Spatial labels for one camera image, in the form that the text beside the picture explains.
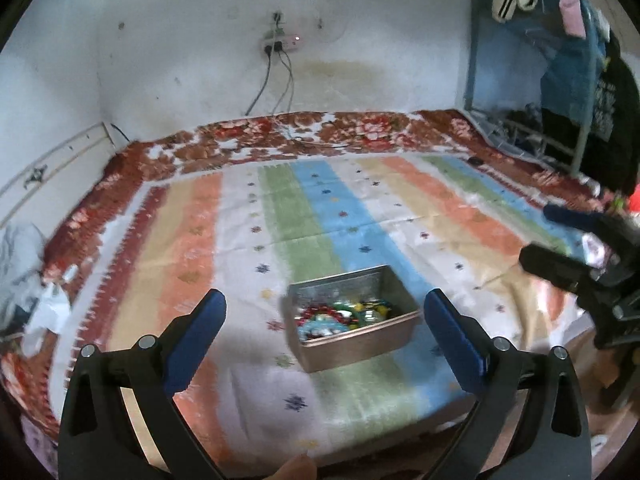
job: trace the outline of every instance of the bed sheet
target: bed sheet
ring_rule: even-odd
[[[420,153],[363,154],[409,151]],[[84,342],[126,348],[214,286],[228,319],[176,402],[224,468],[259,474],[304,450],[401,438],[462,395],[426,327],[391,354],[305,374],[283,333],[286,286],[390,264],[418,302],[439,286],[491,335],[551,346],[576,310],[521,272],[518,252],[531,240],[575,255],[583,245],[544,221],[549,197],[600,207],[577,183],[488,148],[456,112],[291,114],[137,143],[51,241],[48,279],[80,265],[72,319],[34,360],[5,356],[5,385],[54,436]]]

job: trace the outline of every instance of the open container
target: open container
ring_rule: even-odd
[[[320,339],[300,341],[294,318],[310,303],[353,303],[380,298],[393,305],[391,318]],[[369,359],[406,345],[420,323],[420,306],[389,266],[345,272],[289,285],[285,303],[287,338],[306,372],[317,372]]]

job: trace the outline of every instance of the green stripe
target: green stripe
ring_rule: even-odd
[[[259,171],[276,251],[292,282],[343,272],[331,240],[289,164]],[[336,447],[366,442],[417,421],[417,397],[391,354],[311,374]]]
[[[289,264],[291,280],[304,282],[342,272],[331,240],[324,236],[311,204],[289,164],[260,168],[265,220],[276,250]]]
[[[535,241],[541,242],[559,252],[567,253],[569,250],[564,240],[550,235],[542,226],[524,216],[517,209],[509,206],[498,193],[487,188],[480,180],[462,173],[440,156],[425,155],[422,159],[436,167],[445,180],[449,179],[465,192],[480,195],[485,203],[493,208],[501,218],[519,225]]]

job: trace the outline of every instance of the orange stripe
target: orange stripe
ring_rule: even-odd
[[[443,213],[463,225],[483,245],[505,256],[518,256],[525,243],[497,220],[464,202],[445,184],[428,173],[419,171],[403,158],[383,157],[382,161],[402,177],[434,198]]]
[[[193,181],[191,199],[184,208],[174,242],[174,259],[168,267],[158,315],[158,332],[203,298],[213,283],[214,226],[222,187],[219,173]],[[198,440],[216,462],[231,456],[218,421],[216,366],[207,356],[186,391],[174,401]]]

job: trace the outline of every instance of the maroon stripe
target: maroon stripe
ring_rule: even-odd
[[[104,350],[111,328],[118,315],[120,303],[129,286],[136,261],[142,252],[142,246],[151,232],[158,211],[166,199],[168,187],[155,186],[149,190],[145,201],[136,212],[124,240],[120,244],[109,270],[102,279],[91,307],[80,323],[85,330],[78,330],[73,346],[82,348],[87,343],[95,343]],[[78,350],[72,352],[71,365],[78,358]]]

